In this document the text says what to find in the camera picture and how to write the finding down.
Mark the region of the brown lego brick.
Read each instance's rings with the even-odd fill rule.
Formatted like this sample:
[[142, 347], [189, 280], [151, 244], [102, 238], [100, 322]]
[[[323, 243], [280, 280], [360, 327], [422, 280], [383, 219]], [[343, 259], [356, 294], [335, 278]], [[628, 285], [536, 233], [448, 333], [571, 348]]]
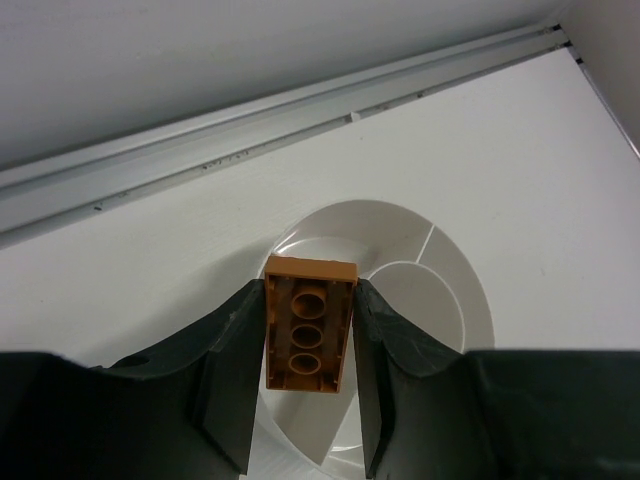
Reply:
[[266, 388], [340, 391], [358, 284], [354, 263], [271, 255], [266, 290]]

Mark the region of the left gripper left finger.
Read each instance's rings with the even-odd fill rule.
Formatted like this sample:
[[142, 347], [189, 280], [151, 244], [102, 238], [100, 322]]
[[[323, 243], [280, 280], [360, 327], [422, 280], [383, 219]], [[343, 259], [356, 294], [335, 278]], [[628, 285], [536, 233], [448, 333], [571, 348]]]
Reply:
[[1, 356], [5, 479], [236, 479], [249, 466], [265, 340], [252, 280], [109, 368]]

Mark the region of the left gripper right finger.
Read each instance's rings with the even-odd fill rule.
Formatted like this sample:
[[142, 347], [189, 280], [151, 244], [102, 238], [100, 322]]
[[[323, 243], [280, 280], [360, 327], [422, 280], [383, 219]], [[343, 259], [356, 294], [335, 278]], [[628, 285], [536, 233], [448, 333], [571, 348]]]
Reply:
[[459, 353], [368, 281], [353, 333], [370, 479], [635, 479], [639, 355]]

